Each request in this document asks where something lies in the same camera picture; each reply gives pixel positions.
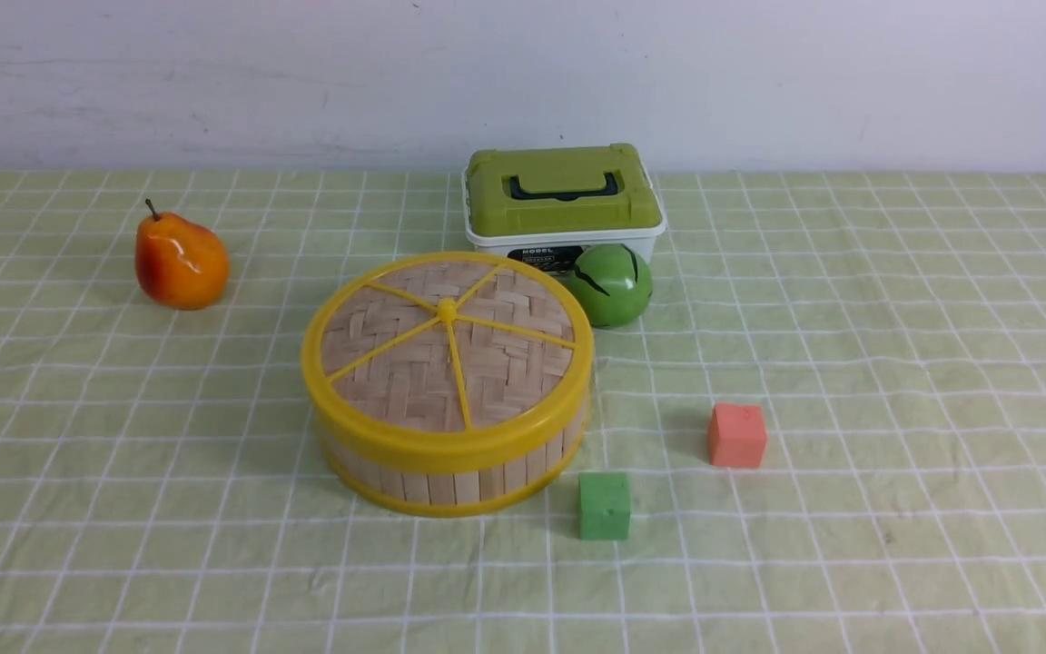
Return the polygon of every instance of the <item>white container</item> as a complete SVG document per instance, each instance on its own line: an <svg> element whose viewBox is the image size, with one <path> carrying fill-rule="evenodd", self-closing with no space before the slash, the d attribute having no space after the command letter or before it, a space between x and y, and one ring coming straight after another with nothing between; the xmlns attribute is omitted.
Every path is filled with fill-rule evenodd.
<svg viewBox="0 0 1046 654"><path fill-rule="evenodd" d="M644 262L651 264L652 252L656 249L657 236L664 234L668 228L664 219L664 200L660 191L653 185L647 168L643 170L643 178L652 187L653 197L657 200L657 212L660 223L656 227L642 229L596 229L592 231L553 231L540 234L510 236L480 236L471 227L471 202L468 197L468 171L462 173L462 211L464 212L465 239L480 252L506 256L535 265L547 272L565 272L570 269L575 258L593 245L628 245L628 248L638 253Z"/></svg>

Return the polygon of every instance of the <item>yellow plastic rim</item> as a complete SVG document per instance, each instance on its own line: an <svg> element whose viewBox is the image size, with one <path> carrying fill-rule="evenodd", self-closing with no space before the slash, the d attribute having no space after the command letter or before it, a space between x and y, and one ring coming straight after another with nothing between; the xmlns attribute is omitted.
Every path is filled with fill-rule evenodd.
<svg viewBox="0 0 1046 654"><path fill-rule="evenodd" d="M572 458L575 457L575 453L581 449L581 444L584 443L584 434L587 431L587 423L584 427L581 427L581 431L575 436L575 442L572 443L572 447L568 448L568 451L564 452L564 458L556 464L551 471L547 471L544 476L539 479L531 481L530 484L514 490L506 494L501 494L494 499L488 499L486 501L472 501L468 504L418 504L414 501L406 501L402 499L394 499L388 494L383 494L377 490L367 487L362 483L361 479L355 477L353 473L346 471L344 465L338 463L337 458L334 457L332 452L324 446L322 442L322 457L325 459L325 465L328 465L331 471L337 473L338 478L347 488L353 489L354 492L360 494L366 500L372 501L373 504L382 506L382 509L388 509L394 511L394 513L406 513L408 516L418 516L423 518L468 518L471 516L480 516L483 513L495 513L502 509L507 509L511 504L518 504L518 502L533 496L536 493L541 492L541 490L548 488L551 481L555 481L555 477L564 473L568 465L572 463Z"/></svg>
<svg viewBox="0 0 1046 654"><path fill-rule="evenodd" d="M460 262L460 264L483 264L492 267L492 271L486 273L475 286L471 287L462 297L448 303L447 299L439 302L438 307L433 307L419 298L404 293L396 289L389 289L382 283L376 281L395 270L411 268L416 265L442 264L444 262ZM573 341L565 341L554 338L548 334L523 330L514 324L501 324L458 314L461 303L465 299L473 297L478 288L492 280L495 274L503 269L523 274L528 278L533 278L540 286L543 286L548 293L564 307L568 314L574 335ZM328 321L341 309L341 306L353 298L363 287L393 293L399 297L404 297L410 301L418 303L435 314L415 330L399 336L397 339L383 344L383 347L376 347L376 351L361 357L360 360L347 365L343 369L349 369L360 365L363 361L372 359L373 356L385 348L393 347L391 343L404 342L412 335L418 334L428 328L433 328L438 323L444 323L451 339L452 355L454 356L454 369L456 369L456 384L459 389L459 402L464 411L465 430L457 433L424 433L419 430L408 430L406 427L389 425L379 422L360 410L355 409L335 390L333 390L333 380L340 376L341 371L335 371L332 376L325 376L322 367L322 354L320 343L324 338ZM572 351L572 360L568 364L568 371L558 382L554 389L541 399L531 409L524 410L523 413L506 420L504 423L492 427L473 430L470 428L470 409L465 406L465 388L461 377L461 361L457 357L457 347L453 340L453 330L450 324L452 320L465 320L474 323L490 324L490 326L501 328L501 330L522 333L532 336L536 339L543 339L560 343L564 347ZM541 444L555 436L558 431L564 430L581 412L584 398L589 392L589 378L592 375L593 353L592 326L587 319L584 310L578 307L572 294L565 289L555 278L548 276L544 272L539 272L529 265L521 264L507 257L490 255L483 252L435 252L428 255L419 255L406 260L391 262L389 265L381 266L364 276L355 278L349 285L344 286L328 299L323 307L314 315L314 319L309 324L306 337L301 347L301 368L306 382L309 396L313 399L314 405L322 414L326 426L333 428L334 435L340 439L341 444L356 451L358 455L372 460L383 467L395 469L399 472L417 472L425 475L452 475L457 472L481 471L483 468L491 468L495 465L502 465L507 460L513 460L525 456L529 451L536 450Z"/></svg>

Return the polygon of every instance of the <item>bamboo steamer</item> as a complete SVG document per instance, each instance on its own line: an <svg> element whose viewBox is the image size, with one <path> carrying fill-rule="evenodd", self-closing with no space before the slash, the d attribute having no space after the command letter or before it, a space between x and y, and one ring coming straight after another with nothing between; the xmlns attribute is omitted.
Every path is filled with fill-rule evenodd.
<svg viewBox="0 0 1046 654"><path fill-rule="evenodd" d="M592 328L548 274L488 253L383 266L321 307L301 353L320 448L343 483L399 513L491 513L581 446Z"/></svg>

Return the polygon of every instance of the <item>label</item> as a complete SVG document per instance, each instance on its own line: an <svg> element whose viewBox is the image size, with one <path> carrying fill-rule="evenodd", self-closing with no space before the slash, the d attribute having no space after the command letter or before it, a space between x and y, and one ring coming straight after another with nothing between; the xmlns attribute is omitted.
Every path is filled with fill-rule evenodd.
<svg viewBox="0 0 1046 654"><path fill-rule="evenodd" d="M575 261L584 253L579 245L560 245L556 248L520 248L507 253L507 258L535 266L542 272L563 274L572 269Z"/></svg>

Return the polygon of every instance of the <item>white wall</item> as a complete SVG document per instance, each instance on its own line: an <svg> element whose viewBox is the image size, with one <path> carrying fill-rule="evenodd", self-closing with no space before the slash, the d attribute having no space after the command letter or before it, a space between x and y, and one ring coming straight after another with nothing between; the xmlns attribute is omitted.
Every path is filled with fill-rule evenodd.
<svg viewBox="0 0 1046 654"><path fill-rule="evenodd" d="M1046 0L0 0L0 166L1046 170Z"/></svg>

